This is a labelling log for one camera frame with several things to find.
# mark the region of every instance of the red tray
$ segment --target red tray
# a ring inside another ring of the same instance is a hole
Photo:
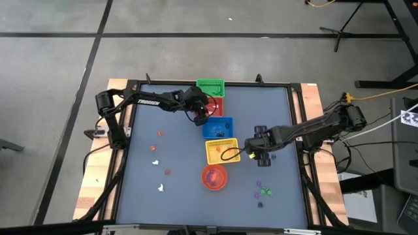
[[[214,98],[217,104],[217,109],[214,115],[212,115],[211,117],[223,117],[223,98],[221,97],[214,97]],[[211,97],[208,97],[208,100],[209,100],[209,104],[206,105],[206,108],[208,109],[208,113],[206,114],[207,116],[215,110],[214,99]]]

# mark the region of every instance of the red bowl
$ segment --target red bowl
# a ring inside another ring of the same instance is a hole
[[[209,190],[217,191],[227,184],[227,170],[220,164],[208,165],[202,172],[202,183]]]

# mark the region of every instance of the sticker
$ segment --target sticker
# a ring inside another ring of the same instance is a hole
[[[418,114],[413,112],[400,111],[402,116],[400,117],[400,122],[406,125],[413,127],[418,127]]]

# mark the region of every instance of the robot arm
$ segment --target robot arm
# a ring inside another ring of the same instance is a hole
[[[117,106],[114,104],[114,95],[124,98]],[[206,105],[208,104],[208,97],[199,87],[191,87],[185,92],[178,90],[162,94],[132,89],[109,89],[100,92],[95,98],[97,111],[107,122],[109,144],[112,149],[124,149],[127,147],[127,137],[123,127],[116,120],[116,114],[130,104],[157,106],[168,112],[194,112],[196,116],[193,122],[196,126],[207,122],[206,113],[208,110]]]
[[[268,152],[276,151],[303,136],[304,150],[320,148],[324,140],[342,131],[359,131],[367,122],[360,108],[352,104],[337,106],[323,116],[293,126],[256,126],[253,138],[245,141],[245,150],[258,166],[270,166]]]

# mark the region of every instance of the concrete floor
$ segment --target concrete floor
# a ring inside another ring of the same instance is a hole
[[[391,1],[418,47],[418,28],[401,1]],[[105,0],[0,0],[0,31],[97,31]],[[114,0],[105,32],[320,33],[340,28],[356,4],[312,8],[295,0]],[[383,5],[364,4],[346,29],[396,33]],[[0,151],[0,227],[27,225],[45,181],[83,75],[93,39],[0,38],[0,138],[26,147]],[[109,78],[190,80],[222,78],[317,83],[323,106],[348,91],[365,97],[383,90],[356,89],[355,80],[390,80],[413,65],[399,40],[319,39],[102,39],[72,138],[46,216],[70,221],[82,181],[82,158],[91,140],[83,131],[97,119],[94,95]],[[416,91],[398,96],[416,97]],[[368,121],[389,112],[390,97],[359,102]],[[390,127],[351,143],[390,140]],[[359,148],[374,170],[392,166],[391,147]],[[336,144],[337,159],[347,153]],[[353,152],[351,169],[370,173]]]

